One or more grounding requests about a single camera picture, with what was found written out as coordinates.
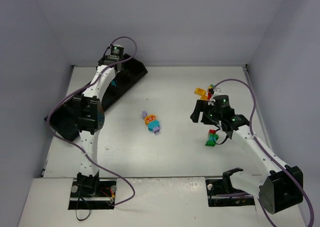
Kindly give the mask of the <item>yellow lego brick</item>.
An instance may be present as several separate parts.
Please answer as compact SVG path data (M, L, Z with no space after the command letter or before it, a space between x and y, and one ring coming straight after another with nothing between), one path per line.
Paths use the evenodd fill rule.
M194 90L194 93L195 93L196 95L199 95L199 96L204 96L204 95L206 94L206 90L197 87L197 88Z

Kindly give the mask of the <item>small purple lego brick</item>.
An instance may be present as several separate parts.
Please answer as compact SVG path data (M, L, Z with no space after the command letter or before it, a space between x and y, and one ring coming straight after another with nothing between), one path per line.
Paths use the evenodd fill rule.
M146 111L142 112L142 119L144 120L148 116L148 113Z

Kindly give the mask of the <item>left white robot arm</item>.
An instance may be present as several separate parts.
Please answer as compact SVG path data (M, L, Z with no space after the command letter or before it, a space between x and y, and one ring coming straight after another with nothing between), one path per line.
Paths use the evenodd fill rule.
M110 47L110 54L98 62L96 73L89 87L72 98L75 123L78 128L81 147L85 151L77 174L77 185L82 197L93 197L97 194L99 185L99 168L92 164L97 162L98 137L104 126L105 114L101 100L117 73L122 69L124 48L115 44Z

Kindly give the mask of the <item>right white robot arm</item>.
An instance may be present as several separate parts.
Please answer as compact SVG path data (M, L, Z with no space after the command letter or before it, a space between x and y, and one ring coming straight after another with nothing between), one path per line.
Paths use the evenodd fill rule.
M228 194L243 191L256 197L264 209L275 214L303 201L303 173L278 158L255 135L250 121L230 106L228 95L216 95L212 101L197 100L190 115L194 123L214 125L233 140L255 162L260 175L254 176L240 167L222 174Z

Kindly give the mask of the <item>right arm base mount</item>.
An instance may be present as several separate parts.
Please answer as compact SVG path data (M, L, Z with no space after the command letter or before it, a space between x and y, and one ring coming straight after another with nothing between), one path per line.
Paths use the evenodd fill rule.
M206 193L208 206L213 207L244 207L254 206L254 197L243 193L242 190L227 192L221 178L206 179Z

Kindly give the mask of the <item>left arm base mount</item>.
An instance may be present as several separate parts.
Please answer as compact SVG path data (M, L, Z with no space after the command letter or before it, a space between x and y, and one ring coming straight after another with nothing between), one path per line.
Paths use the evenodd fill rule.
M113 210L116 191L115 180L100 180L92 193L74 180L70 189L68 210Z

